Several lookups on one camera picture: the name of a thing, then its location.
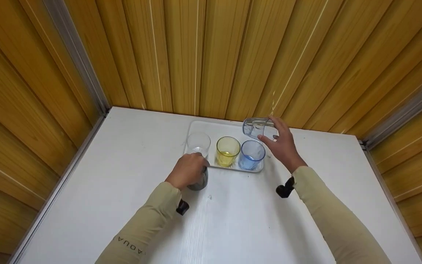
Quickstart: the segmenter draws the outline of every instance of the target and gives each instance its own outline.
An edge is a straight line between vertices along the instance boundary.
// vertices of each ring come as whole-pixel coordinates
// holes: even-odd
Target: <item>table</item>
[[[94,263],[169,174],[197,119],[206,120],[113,107],[19,263]],[[291,131],[300,155],[390,260],[421,263],[356,137]],[[190,210],[159,234],[143,263],[334,263],[297,193],[288,199],[275,193],[289,174],[268,155],[259,174],[209,169],[208,186],[184,191]]]

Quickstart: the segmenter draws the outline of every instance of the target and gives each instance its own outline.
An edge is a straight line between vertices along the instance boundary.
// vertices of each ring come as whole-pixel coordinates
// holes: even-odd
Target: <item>metal frame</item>
[[[421,251],[421,249],[420,249],[420,247],[419,247],[419,245],[418,245],[418,243],[415,239],[415,236],[412,234],[410,228],[408,227],[408,224],[406,223],[405,219],[403,218],[403,215],[401,214],[400,209],[397,206],[397,202],[395,202],[395,199],[393,198],[393,195],[390,193],[390,190],[388,189],[387,184],[385,184],[385,181],[382,177],[382,174],[380,173],[379,169],[377,168],[377,165],[375,165],[374,159],[372,158],[372,156],[370,155],[368,150],[364,150],[364,154],[366,155],[366,158],[369,161],[370,167],[374,171],[375,177],[377,178],[377,181],[379,182],[380,187],[382,187],[382,190],[384,191],[384,194],[387,197],[387,200],[388,200],[390,206],[392,207],[393,211],[397,215],[398,220],[403,225],[405,232],[407,233],[408,237],[410,238],[411,243],[415,247],[415,250],[416,250],[416,252],[417,252],[417,254],[420,257],[421,262],[422,262],[422,251]]]
[[[366,148],[372,149],[382,140],[403,127],[413,117],[422,112],[422,91],[409,100],[402,108],[376,127],[364,140]]]
[[[30,228],[27,230],[27,232],[25,232],[24,238],[22,238],[22,240],[19,242],[19,245],[17,246],[15,252],[12,254],[8,262],[9,264],[15,264],[19,262],[20,258],[24,254],[25,249],[27,248],[27,245],[32,239],[35,231],[37,231],[38,227],[42,223],[42,220],[45,218],[45,216],[47,215],[47,212],[50,210],[50,207],[52,206],[53,201],[57,198],[58,194],[63,189],[64,185],[67,183],[69,177],[75,171],[77,165],[79,164],[79,161],[84,156],[87,148],[89,147],[90,143],[92,142],[95,135],[99,131],[99,128],[101,127],[105,118],[106,117],[100,117],[99,120],[97,120],[94,127],[90,131],[89,135],[87,135],[81,147],[79,147],[74,158],[71,160],[68,167],[64,171],[63,176],[56,184],[55,189],[53,189],[52,193],[50,194],[48,199],[45,201],[45,204],[42,206],[42,209],[38,212],[37,217],[35,217],[35,220],[32,222],[32,225],[30,226]]]
[[[94,100],[97,110],[101,115],[105,116],[111,108],[110,104],[102,90],[94,67],[90,63],[89,56],[84,49],[65,2],[63,0],[43,0],[43,2],[92,100]]]

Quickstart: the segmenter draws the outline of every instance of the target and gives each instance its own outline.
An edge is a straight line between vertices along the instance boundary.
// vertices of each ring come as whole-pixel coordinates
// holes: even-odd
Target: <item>tray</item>
[[[233,171],[240,171],[240,172],[253,172],[258,173],[263,170],[264,161],[263,159],[260,164],[254,170],[247,170],[241,169],[239,167],[239,157],[236,158],[236,161],[232,164],[231,167],[221,167],[217,163],[215,163],[215,155],[216,155],[216,143],[221,137],[224,136],[231,136],[239,141],[242,145],[243,142],[247,140],[253,140],[251,137],[244,135],[242,132],[242,122],[229,122],[229,121],[222,121],[222,122],[212,122],[212,121],[202,121],[202,120],[195,120],[191,122],[188,134],[195,133],[195,132],[203,132],[206,133],[211,139],[210,150],[208,152],[208,157],[206,159],[210,163],[210,167],[219,168],[219,169],[231,169]],[[186,144],[183,150],[183,153],[186,152]]]

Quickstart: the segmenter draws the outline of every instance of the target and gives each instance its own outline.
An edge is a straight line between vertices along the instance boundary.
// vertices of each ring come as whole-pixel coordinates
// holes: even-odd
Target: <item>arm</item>
[[[183,155],[166,181],[154,189],[146,203],[110,241],[96,264],[139,263],[149,242],[177,214],[180,190],[198,181],[203,166],[209,164],[201,154]]]
[[[313,217],[337,263],[390,263],[362,222],[325,185],[298,154],[288,126],[270,117],[280,136],[275,142],[259,137],[295,180],[295,190]]]

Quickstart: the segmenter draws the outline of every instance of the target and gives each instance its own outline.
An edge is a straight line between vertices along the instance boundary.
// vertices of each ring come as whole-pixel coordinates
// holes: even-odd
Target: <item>beige sleeve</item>
[[[320,229],[336,263],[390,263],[369,230],[312,168],[299,167],[293,176],[295,190]]]
[[[179,189],[168,182],[160,183],[100,254],[96,264],[139,263],[151,239],[177,214],[180,199]]]

